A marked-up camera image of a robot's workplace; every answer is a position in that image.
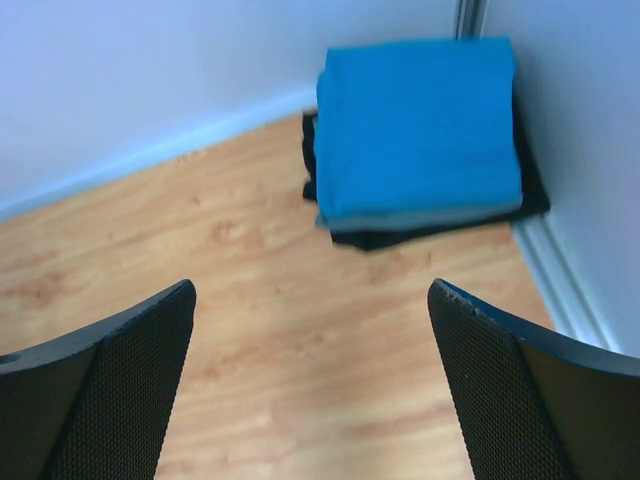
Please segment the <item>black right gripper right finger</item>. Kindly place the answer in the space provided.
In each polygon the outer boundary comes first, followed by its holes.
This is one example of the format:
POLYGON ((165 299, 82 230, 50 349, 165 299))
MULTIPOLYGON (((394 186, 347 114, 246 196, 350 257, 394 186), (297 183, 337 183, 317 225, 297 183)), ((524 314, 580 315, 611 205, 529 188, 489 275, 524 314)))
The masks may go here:
POLYGON ((427 303, 475 478, 638 478, 638 359, 442 279, 427 303))

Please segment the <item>blue t shirt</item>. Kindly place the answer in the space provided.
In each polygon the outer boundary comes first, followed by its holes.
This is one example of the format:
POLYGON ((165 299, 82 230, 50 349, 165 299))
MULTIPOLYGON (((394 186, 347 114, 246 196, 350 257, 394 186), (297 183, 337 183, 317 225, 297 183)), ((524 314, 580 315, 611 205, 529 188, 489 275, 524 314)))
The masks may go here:
POLYGON ((518 209, 515 72, 506 38, 328 50, 314 141, 324 224, 432 224, 518 209))

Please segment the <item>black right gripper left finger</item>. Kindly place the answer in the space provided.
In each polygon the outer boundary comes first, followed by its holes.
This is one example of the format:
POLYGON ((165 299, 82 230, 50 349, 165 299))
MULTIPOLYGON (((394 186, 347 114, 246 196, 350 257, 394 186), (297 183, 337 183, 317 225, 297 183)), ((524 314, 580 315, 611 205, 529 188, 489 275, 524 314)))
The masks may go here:
POLYGON ((1 358, 4 479, 151 479, 194 325, 182 280, 1 358))

